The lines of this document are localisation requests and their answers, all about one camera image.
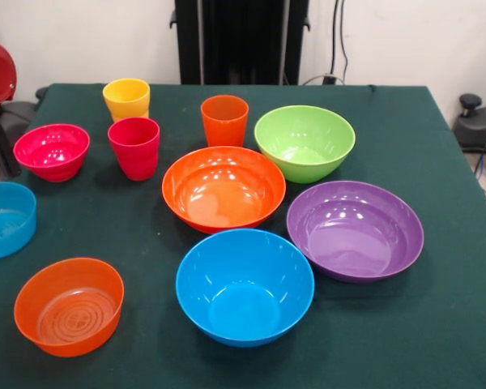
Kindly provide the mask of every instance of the yellow cup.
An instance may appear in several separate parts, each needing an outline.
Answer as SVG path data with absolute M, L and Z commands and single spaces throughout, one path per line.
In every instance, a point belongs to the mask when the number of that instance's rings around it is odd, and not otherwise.
M 103 89 L 114 122 L 124 118 L 149 118 L 149 85 L 141 79 L 116 79 Z

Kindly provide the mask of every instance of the table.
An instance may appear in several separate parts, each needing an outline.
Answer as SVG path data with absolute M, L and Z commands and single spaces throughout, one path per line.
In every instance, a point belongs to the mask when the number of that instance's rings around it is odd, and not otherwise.
M 53 85 L 32 123 L 83 126 L 92 146 L 69 182 L 26 172 L 17 180 L 38 198 L 38 228 L 25 248 L 0 260 L 0 388 L 486 387 L 486 199 L 427 88 L 151 86 L 160 163 L 151 180 L 136 183 L 109 147 L 102 87 Z M 319 105 L 347 118 L 355 149 L 326 179 L 371 182 L 411 204 L 425 230 L 420 259 L 375 284 L 316 273 L 307 315 L 267 346 L 228 348 L 200 333 L 182 313 L 174 282 L 182 257 L 205 235 L 171 213 L 160 184 L 179 156 L 206 145 L 199 106 L 217 93 L 249 102 L 245 145 L 253 149 L 254 123 L 281 105 Z M 261 228 L 287 237 L 288 205 L 306 187 L 288 183 Z M 126 299 L 107 344 L 60 359 L 20 335 L 13 304 L 36 271 L 75 256 L 114 265 Z

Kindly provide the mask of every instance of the green bowl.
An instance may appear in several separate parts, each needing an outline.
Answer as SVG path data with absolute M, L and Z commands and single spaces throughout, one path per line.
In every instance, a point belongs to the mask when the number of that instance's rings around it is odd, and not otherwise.
M 300 184 L 315 182 L 337 169 L 355 145 L 353 127 L 340 115 L 309 105 L 274 109 L 256 123 L 261 152 Z

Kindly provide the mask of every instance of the orange bowl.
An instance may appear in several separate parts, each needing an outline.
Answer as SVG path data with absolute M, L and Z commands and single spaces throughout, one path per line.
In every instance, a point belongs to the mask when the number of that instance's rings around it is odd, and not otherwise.
M 124 284 L 99 259 L 72 258 L 37 272 L 15 303 L 19 331 L 56 357 L 77 357 L 100 347 L 121 317 Z
M 168 169 L 162 194 L 171 210 L 203 233 L 252 228 L 284 199 L 281 170 L 264 155 L 243 147 L 207 147 Z

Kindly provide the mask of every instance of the purple bowl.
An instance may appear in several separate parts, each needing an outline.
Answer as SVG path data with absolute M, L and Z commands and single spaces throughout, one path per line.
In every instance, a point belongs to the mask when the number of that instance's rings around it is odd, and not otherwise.
M 324 182 L 288 209 L 293 243 L 337 280 L 372 282 L 411 266 L 423 249 L 423 227 L 401 198 L 365 182 Z

